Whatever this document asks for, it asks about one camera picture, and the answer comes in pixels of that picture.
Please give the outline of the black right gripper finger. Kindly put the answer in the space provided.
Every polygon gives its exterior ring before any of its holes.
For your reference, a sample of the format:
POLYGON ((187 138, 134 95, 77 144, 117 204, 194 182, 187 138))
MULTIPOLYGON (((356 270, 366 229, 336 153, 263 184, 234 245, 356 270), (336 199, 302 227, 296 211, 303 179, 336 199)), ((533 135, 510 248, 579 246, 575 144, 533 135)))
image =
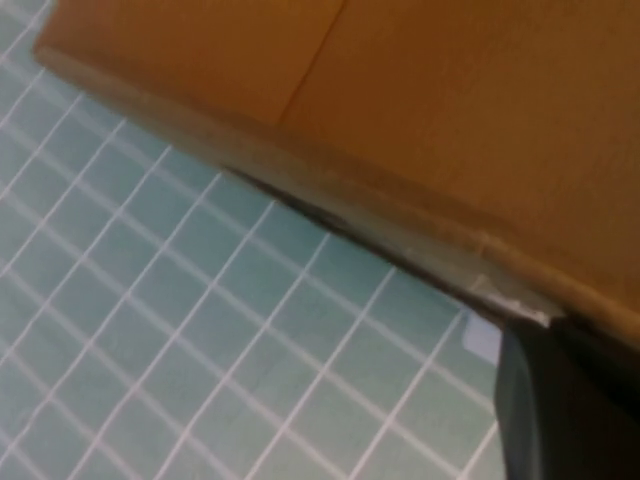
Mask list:
POLYGON ((494 406, 509 479, 639 476, 639 351, 579 318, 504 327, 494 406))

